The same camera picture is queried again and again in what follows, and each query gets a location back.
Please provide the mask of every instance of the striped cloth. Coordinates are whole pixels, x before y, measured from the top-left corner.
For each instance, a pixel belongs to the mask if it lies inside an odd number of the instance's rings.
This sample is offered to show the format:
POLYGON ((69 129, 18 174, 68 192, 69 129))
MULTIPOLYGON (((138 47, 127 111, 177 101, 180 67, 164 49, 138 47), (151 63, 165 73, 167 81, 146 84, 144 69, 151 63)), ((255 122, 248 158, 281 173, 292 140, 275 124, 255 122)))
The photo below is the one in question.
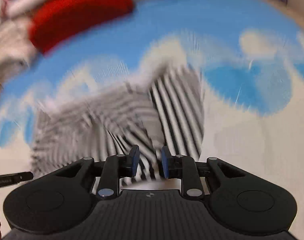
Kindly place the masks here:
POLYGON ((32 172, 35 177, 83 157, 104 161, 140 147, 135 178, 123 186, 163 177, 161 148, 199 159, 203 137, 202 92, 192 69, 168 69, 149 91, 126 83, 94 99, 69 105, 60 113, 39 111, 34 129, 32 172))

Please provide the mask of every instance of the ribbed black surface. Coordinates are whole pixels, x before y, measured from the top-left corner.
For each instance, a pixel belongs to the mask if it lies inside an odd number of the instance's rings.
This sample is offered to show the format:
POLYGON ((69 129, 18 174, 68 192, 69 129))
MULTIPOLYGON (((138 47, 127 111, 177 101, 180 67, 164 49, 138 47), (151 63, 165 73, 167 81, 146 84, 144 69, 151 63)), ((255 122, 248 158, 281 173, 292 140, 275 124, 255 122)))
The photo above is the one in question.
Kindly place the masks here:
POLYGON ((199 201, 177 190, 124 190, 115 200, 100 201, 80 225, 54 235, 36 236, 13 229, 5 240, 294 240, 288 232, 244 236, 218 224, 199 201))

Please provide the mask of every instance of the blue surface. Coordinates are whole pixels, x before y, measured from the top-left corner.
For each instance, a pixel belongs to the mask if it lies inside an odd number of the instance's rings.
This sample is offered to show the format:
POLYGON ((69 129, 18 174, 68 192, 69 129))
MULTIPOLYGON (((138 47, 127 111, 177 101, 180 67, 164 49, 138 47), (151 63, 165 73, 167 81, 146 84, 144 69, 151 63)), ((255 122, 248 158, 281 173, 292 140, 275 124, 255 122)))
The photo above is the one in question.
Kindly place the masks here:
MULTIPOLYGON (((144 0, 137 4, 133 15, 92 28, 66 41, 50 56, 41 57, 33 71, 5 85, 0 108, 9 104, 11 98, 20 101, 40 82, 50 83, 50 86, 35 93, 34 100, 54 97, 71 69, 98 56, 117 57, 134 73, 151 43, 169 34, 181 33, 178 38, 182 46, 185 49, 193 46, 186 45, 186 35, 182 31, 220 40, 242 59, 239 37, 249 28, 269 30, 299 46, 296 36, 300 30, 296 24, 261 0, 144 0)), ((240 62, 225 59, 212 63, 210 68, 201 66, 208 84, 220 98, 250 107, 261 115, 276 113, 287 105, 291 98, 291 78, 279 59, 268 63, 257 60, 251 68, 247 60, 240 62)), ((296 67, 304 77, 304 65, 296 67)), ((91 74, 95 76, 99 68, 97 64, 91 74)), ((23 129, 25 141, 30 143, 32 139, 34 106, 27 105, 16 112, 17 101, 10 104, 5 114, 0 115, 1 147, 9 143, 15 129, 19 129, 14 121, 23 129)))

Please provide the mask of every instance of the reddish brown object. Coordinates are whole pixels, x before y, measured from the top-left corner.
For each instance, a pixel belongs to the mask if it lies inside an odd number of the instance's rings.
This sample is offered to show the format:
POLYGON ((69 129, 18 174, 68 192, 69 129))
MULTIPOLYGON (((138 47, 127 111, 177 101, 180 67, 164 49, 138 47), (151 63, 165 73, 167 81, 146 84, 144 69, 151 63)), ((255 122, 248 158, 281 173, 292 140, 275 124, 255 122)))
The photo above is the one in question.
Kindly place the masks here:
POLYGON ((50 0, 33 18, 30 40, 43 54, 91 26, 133 10, 132 0, 50 0))

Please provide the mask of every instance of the black and white striped fabric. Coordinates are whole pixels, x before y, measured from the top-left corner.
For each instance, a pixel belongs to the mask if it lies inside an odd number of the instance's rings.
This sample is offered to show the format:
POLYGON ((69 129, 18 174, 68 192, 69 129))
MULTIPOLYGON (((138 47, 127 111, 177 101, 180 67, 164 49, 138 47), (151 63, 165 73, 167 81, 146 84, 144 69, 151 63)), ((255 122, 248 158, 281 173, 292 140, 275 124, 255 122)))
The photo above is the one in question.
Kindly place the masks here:
POLYGON ((201 82, 195 70, 167 69, 147 92, 129 84, 56 114, 40 111, 34 129, 32 171, 35 177, 86 156, 104 161, 128 154, 141 157, 135 178, 122 185, 162 176, 161 148, 198 160, 203 137, 201 82))

